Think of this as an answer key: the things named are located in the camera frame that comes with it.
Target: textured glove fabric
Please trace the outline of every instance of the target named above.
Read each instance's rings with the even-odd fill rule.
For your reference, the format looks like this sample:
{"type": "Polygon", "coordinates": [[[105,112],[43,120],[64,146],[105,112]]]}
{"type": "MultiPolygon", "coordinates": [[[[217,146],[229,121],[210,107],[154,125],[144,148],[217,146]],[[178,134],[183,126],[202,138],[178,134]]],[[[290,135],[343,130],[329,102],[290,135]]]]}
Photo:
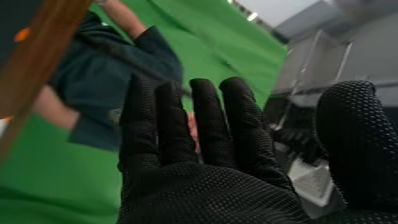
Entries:
{"type": "Polygon", "coordinates": [[[243,81],[222,83],[226,114],[210,81],[192,81],[201,163],[178,90],[165,84],[153,95],[146,86],[135,77],[121,117],[119,224],[307,223],[243,81]]]}
{"type": "Polygon", "coordinates": [[[398,223],[398,135],[369,82],[327,90],[316,133],[348,207],[320,223],[398,223]]]}

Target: green screen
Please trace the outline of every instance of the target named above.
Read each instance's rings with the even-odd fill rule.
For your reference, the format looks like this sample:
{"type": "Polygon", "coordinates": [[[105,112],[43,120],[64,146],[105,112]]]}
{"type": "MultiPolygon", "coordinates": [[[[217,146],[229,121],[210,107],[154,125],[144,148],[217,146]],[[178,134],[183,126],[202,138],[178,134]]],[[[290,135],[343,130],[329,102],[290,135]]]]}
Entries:
{"type": "MultiPolygon", "coordinates": [[[[242,76],[263,106],[286,50],[268,33],[247,22],[226,0],[128,0],[144,20],[170,42],[192,78],[218,85],[242,76]]],[[[98,6],[91,10],[110,20],[98,6]]],[[[37,116],[0,169],[0,223],[114,224],[121,175],[117,154],[67,143],[69,133],[37,116]]]]}

